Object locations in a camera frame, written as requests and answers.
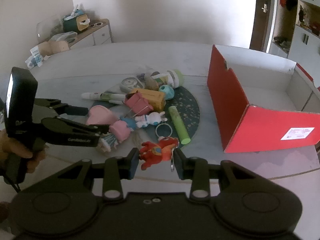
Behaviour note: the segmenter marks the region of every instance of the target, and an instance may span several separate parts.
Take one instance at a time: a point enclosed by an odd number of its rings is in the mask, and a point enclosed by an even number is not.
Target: green glue stick
[[[188,135],[188,131],[184,126],[183,120],[181,119],[177,108],[175,106],[170,106],[168,109],[169,109],[169,114],[171,116],[174,127],[181,141],[181,144],[188,144],[191,141],[191,139]]]

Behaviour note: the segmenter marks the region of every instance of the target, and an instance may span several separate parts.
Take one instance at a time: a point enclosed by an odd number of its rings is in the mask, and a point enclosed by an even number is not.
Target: white table
[[[90,107],[92,101],[81,99],[81,93],[104,91],[135,74],[139,67],[148,66],[163,71],[174,68],[181,70],[186,75],[184,86],[195,96],[200,106],[199,128],[191,143],[182,149],[185,155],[196,155],[207,159],[209,163],[229,159],[291,189],[301,198],[304,208],[297,234],[303,239],[318,239],[319,227],[311,226],[320,224],[320,165],[315,148],[310,146],[272,152],[223,153],[206,86],[211,49],[211,45],[180,42],[114,43],[55,54],[41,68],[34,68],[32,73],[39,82],[37,97],[58,98],[74,106]],[[75,120],[85,121],[80,117]],[[143,131],[139,133],[143,139],[148,140]],[[109,156],[126,155],[133,146],[129,138]],[[83,158],[91,158],[94,163],[104,162],[106,158],[93,148],[63,146],[50,147],[49,156],[33,176],[34,181]],[[51,162],[55,162],[55,167],[49,171]],[[138,167],[134,180],[122,182],[124,192],[188,192],[191,182],[180,181],[176,173],[170,172],[169,166],[168,162],[162,162],[146,171]],[[101,182],[95,184],[93,191],[100,194]],[[217,181],[211,182],[211,191],[212,195],[219,193]]]

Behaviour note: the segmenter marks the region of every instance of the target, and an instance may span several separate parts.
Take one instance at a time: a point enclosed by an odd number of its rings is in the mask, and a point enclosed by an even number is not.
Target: plastic bag
[[[52,36],[49,41],[67,41],[71,43],[77,38],[77,35],[78,33],[76,32],[60,33]]]
[[[32,69],[33,67],[38,66],[36,56],[34,55],[31,55],[30,57],[28,57],[25,63],[27,64],[28,69]]]

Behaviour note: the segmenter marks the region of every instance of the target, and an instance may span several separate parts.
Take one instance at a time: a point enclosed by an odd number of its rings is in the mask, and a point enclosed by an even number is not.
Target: human hand
[[[2,130],[0,131],[0,159],[6,159],[8,153],[15,153],[22,158],[30,159],[27,162],[27,173],[33,173],[40,161],[45,159],[44,150],[33,154],[21,142],[15,138],[9,138],[7,132]]]

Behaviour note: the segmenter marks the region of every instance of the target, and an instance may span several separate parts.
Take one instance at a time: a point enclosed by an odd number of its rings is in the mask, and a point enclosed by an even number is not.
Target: box label
[[[306,138],[314,129],[314,127],[308,128],[290,128],[289,131],[281,138],[281,140],[295,140]]]

